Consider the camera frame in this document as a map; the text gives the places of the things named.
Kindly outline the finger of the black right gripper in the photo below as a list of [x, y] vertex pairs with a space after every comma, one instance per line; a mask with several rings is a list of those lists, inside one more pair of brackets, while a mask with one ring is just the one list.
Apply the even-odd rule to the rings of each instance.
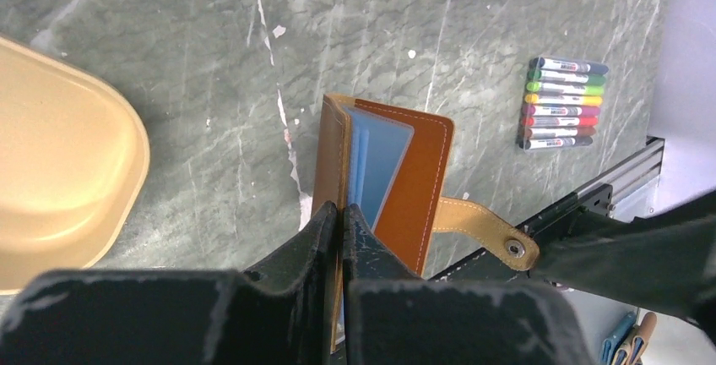
[[629, 223], [572, 222], [541, 249], [535, 276], [685, 320], [715, 338], [715, 193]]

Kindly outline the brown leather card holder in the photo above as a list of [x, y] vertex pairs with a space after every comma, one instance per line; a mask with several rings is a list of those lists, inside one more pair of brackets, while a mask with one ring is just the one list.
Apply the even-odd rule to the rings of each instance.
[[421, 278], [431, 240], [453, 232], [508, 268], [532, 269], [535, 240], [481, 204], [442, 195], [453, 141], [448, 117], [358, 99], [323, 97], [312, 212], [356, 205], [377, 240]]

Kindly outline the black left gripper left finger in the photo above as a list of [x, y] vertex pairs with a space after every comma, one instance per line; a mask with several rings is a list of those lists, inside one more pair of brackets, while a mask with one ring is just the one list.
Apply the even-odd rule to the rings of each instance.
[[1, 321], [4, 364], [326, 364], [338, 211], [247, 270], [53, 270]]

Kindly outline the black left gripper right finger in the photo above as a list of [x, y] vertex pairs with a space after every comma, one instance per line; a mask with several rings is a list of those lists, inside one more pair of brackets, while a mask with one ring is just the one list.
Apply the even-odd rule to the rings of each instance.
[[429, 281], [344, 210], [350, 364], [589, 364], [571, 304], [531, 281]]

